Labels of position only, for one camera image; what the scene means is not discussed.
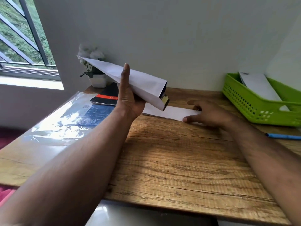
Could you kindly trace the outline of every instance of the window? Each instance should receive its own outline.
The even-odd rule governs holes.
[[[60,81],[33,0],[0,0],[0,75]]]

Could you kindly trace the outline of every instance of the forearm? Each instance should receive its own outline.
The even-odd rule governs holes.
[[[28,179],[2,207],[0,223],[84,225],[104,195],[131,123],[116,108]]]
[[[223,127],[294,225],[301,218],[301,160],[298,155],[237,118]]]

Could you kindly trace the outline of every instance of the desk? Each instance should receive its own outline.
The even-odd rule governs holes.
[[[86,93],[99,89],[88,88]],[[241,117],[220,92],[168,88],[170,106],[205,98]],[[294,128],[255,125],[269,133]],[[301,142],[278,140],[301,154]],[[20,186],[60,152],[20,137],[0,151],[0,183]],[[256,222],[290,224],[227,133],[164,118],[139,116],[130,128],[105,199]]]

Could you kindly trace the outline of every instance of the person's right arm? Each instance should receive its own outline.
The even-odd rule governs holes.
[[[247,122],[208,101],[189,101],[202,113],[183,118],[227,131],[294,226],[301,225],[301,157]]]

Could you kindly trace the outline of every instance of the white paper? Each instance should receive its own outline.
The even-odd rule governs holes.
[[[95,59],[81,58],[120,83],[121,72],[123,70],[122,66]],[[159,97],[166,83],[167,81],[164,79],[140,71],[130,70],[129,84],[131,85],[133,92],[162,111],[164,110],[165,105]]]
[[[242,83],[260,97],[272,101],[282,101],[264,74],[239,72],[239,75]],[[285,105],[280,107],[280,110],[289,111],[288,107]]]
[[[151,104],[146,103],[142,113],[151,116],[163,117],[163,118],[172,119],[176,121],[182,121],[184,117],[200,114],[201,111],[196,111],[193,109],[186,109],[186,108],[178,108],[173,106],[166,106],[166,109],[164,111],[161,111],[155,108],[154,106],[152,106]]]

